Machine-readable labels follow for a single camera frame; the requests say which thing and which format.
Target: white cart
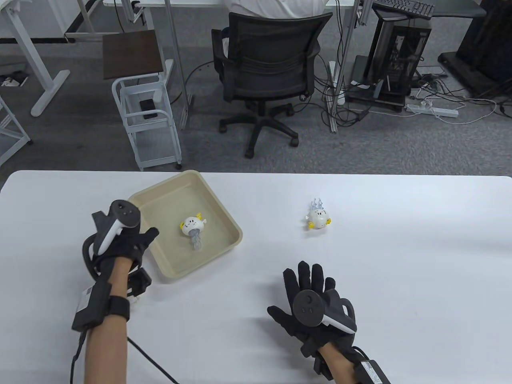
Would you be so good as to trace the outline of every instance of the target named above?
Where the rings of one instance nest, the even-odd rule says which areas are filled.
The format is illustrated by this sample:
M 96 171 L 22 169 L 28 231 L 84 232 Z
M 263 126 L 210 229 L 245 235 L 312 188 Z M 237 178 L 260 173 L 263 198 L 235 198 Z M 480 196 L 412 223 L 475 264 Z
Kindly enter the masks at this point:
M 181 169 L 180 141 L 165 77 L 153 73 L 119 78 L 112 84 L 112 94 L 140 170 L 169 163 L 176 163 L 176 169 Z M 140 101 L 150 99 L 156 100 L 155 109 L 141 110 Z

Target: chair armrest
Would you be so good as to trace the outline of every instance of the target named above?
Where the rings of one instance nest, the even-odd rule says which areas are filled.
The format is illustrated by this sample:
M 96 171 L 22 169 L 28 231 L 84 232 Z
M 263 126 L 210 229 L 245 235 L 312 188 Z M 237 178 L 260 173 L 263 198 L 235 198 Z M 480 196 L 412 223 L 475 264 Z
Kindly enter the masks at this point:
M 214 67 L 224 85 L 224 100 L 231 102 L 234 95 L 234 61 L 224 55 L 222 31 L 211 30 L 211 45 L 214 50 Z
M 315 57 L 320 53 L 320 44 L 315 41 L 313 50 L 306 58 L 306 87 L 310 95 L 315 91 Z
M 219 29 L 211 30 L 211 45 L 214 49 L 214 58 L 222 62 L 231 62 L 226 55 L 224 55 L 224 46 L 222 44 L 222 31 Z

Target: plastic tray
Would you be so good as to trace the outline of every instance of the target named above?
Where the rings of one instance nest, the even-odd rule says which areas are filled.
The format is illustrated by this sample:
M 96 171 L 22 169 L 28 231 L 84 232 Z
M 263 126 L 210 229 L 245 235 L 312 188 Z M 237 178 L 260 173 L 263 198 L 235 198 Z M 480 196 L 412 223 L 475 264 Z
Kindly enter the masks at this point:
M 160 235 L 151 243 L 150 250 L 168 278 L 180 278 L 242 241 L 242 230 L 195 170 L 138 192 L 129 201 L 140 209 L 141 230 L 159 229 Z M 203 247 L 194 251 L 180 223 L 198 213 L 207 222 L 201 233 Z

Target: black mesh chair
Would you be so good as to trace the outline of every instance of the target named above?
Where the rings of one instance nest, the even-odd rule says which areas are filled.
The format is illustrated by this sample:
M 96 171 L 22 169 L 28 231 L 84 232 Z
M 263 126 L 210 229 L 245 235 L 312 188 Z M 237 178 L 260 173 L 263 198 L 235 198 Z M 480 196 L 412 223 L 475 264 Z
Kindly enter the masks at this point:
M 292 116 L 292 104 L 269 110 L 266 102 L 290 97 L 309 97 L 314 92 L 314 60 L 320 52 L 317 38 L 332 13 L 302 19 L 266 19 L 229 14 L 229 52 L 224 55 L 222 32 L 212 30 L 215 70 L 224 85 L 224 100 L 244 100 L 251 113 L 220 121 L 225 133 L 230 124 L 254 124 L 245 157 L 254 157 L 254 146 L 264 126 L 290 136 L 298 146 L 298 134 L 275 117 Z

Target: floor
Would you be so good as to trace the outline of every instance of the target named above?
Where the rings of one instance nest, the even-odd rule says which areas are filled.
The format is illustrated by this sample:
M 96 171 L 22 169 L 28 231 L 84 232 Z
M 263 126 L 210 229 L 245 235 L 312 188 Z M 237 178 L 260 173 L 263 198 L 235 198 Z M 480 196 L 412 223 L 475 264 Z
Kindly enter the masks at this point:
M 176 10 L 177 31 L 185 74 L 211 60 L 210 29 L 227 24 L 223 10 Z M 157 28 L 165 36 L 165 14 L 154 13 Z M 93 22 L 99 31 L 118 31 L 114 9 L 98 6 Z M 367 53 L 376 20 L 355 31 L 349 61 Z M 436 65 L 441 52 L 458 48 L 469 25 L 463 19 L 435 19 L 424 53 L 423 65 Z M 335 20 L 322 33 L 322 56 L 333 59 L 337 46 Z M 6 103 L 17 115 L 34 144 L 25 146 L 0 167 L 0 186 L 19 169 L 138 170 L 129 141 L 111 94 L 111 81 L 102 80 L 101 43 L 38 45 L 49 71 L 70 69 L 71 76 L 39 118 L 30 108 L 41 93 L 32 76 L 21 89 L 1 88 Z M 167 54 L 172 55 L 170 48 Z M 22 60 L 17 45 L 0 46 L 0 62 Z M 326 77 L 318 60 L 317 75 Z M 451 89 L 460 85 L 449 79 Z M 467 125 L 449 125 L 433 116 L 388 116 L 371 113 L 358 124 L 330 133 L 320 118 L 321 110 L 309 106 L 281 120 L 300 135 L 300 146 L 291 148 L 288 138 L 264 130 L 252 160 L 244 158 L 248 126 L 218 133 L 218 121 L 243 106 L 222 98 L 222 87 L 211 66 L 197 71 L 188 83 L 195 96 L 187 130 L 179 132 L 184 169 L 201 172 L 512 175 L 512 124 L 491 115 Z M 179 93 L 176 71 L 170 82 L 171 98 Z M 321 102 L 315 93 L 313 101 Z M 436 100 L 436 106 L 456 104 Z M 179 102 L 173 108 L 180 114 Z M 468 105 L 458 122 L 472 121 L 490 112 L 488 106 Z M 148 170 L 174 171 L 173 165 Z

